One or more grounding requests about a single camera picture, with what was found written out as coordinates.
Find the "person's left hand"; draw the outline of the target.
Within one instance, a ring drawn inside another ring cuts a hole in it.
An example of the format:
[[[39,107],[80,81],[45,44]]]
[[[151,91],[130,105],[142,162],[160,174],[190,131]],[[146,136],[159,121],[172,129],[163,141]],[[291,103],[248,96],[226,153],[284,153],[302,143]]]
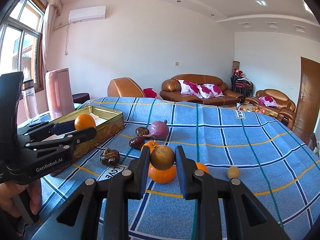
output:
[[[18,185],[14,181],[1,183],[1,209],[12,217],[21,216],[12,198],[29,188],[30,209],[33,214],[37,214],[42,207],[42,188],[41,181],[33,181],[30,185]]]

